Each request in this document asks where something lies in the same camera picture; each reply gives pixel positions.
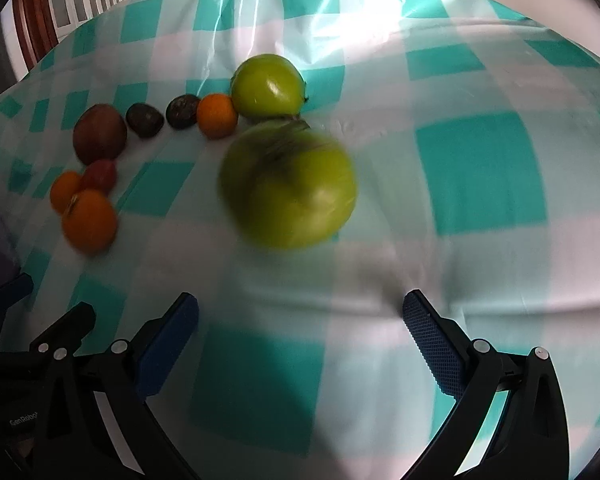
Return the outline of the orange tangerine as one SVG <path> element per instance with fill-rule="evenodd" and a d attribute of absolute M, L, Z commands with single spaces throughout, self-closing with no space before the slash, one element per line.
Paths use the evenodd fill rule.
<path fill-rule="evenodd" d="M 71 247 L 95 257 L 107 250 L 117 235 L 118 218 L 109 198 L 96 190 L 76 193 L 61 218 L 62 234 Z"/>
<path fill-rule="evenodd" d="M 211 93 L 197 106 L 197 124 L 209 140 L 220 140 L 234 133 L 238 114 L 232 99 L 224 93 Z"/>
<path fill-rule="evenodd" d="M 56 214 L 66 211 L 73 195 L 78 192 L 81 179 L 76 171 L 65 171 L 55 179 L 50 187 L 50 206 Z"/>

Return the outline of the small red tomato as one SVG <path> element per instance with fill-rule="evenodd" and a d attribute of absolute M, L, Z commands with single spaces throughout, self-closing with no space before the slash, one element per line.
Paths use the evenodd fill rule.
<path fill-rule="evenodd" d="M 108 196 L 114 189 L 117 180 L 117 167 L 113 160 L 95 160 L 84 170 L 80 179 L 79 190 L 95 190 Z"/>

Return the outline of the dark red pomegranate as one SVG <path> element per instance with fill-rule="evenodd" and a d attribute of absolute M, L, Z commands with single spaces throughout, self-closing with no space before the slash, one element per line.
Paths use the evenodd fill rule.
<path fill-rule="evenodd" d="M 128 127 L 121 114 L 110 104 L 91 106 L 73 128 L 73 149 L 84 166 L 101 159 L 117 159 L 127 140 Z"/>

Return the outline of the dark passion fruit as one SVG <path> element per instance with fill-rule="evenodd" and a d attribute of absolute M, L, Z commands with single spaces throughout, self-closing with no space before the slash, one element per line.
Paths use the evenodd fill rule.
<path fill-rule="evenodd" d="M 166 107 L 166 122 L 174 130 L 184 130 L 197 123 L 197 108 L 200 99 L 185 93 L 174 98 Z"/>
<path fill-rule="evenodd" d="M 128 127 L 141 139 L 156 136 L 164 125 L 164 117 L 153 106 L 146 103 L 134 103 L 125 113 Z"/>

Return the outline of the large green apple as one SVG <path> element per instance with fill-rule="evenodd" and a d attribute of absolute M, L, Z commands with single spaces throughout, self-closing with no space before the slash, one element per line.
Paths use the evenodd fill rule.
<path fill-rule="evenodd" d="M 268 249 L 327 240 L 358 197 L 342 144 L 302 119 L 267 120 L 241 133 L 223 157 L 218 189 L 239 234 Z"/>

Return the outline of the teal checkered tablecloth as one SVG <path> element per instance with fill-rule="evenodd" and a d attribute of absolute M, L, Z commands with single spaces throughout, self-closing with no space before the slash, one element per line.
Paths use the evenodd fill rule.
<path fill-rule="evenodd" d="M 84 110 L 224 92 L 264 52 L 347 148 L 349 221 L 248 244 L 216 187 L 226 143 L 164 128 L 119 160 L 110 251 L 78 255 L 48 192 Z M 83 300 L 99 352 L 196 296 L 150 405 L 202 478 L 405 474 L 453 404 L 401 320 L 414 288 L 498 350 L 548 351 L 570 474 L 600 446 L 600 60 L 492 0 L 126 0 L 0 96 L 0 211 L 34 281 L 11 344 Z"/>

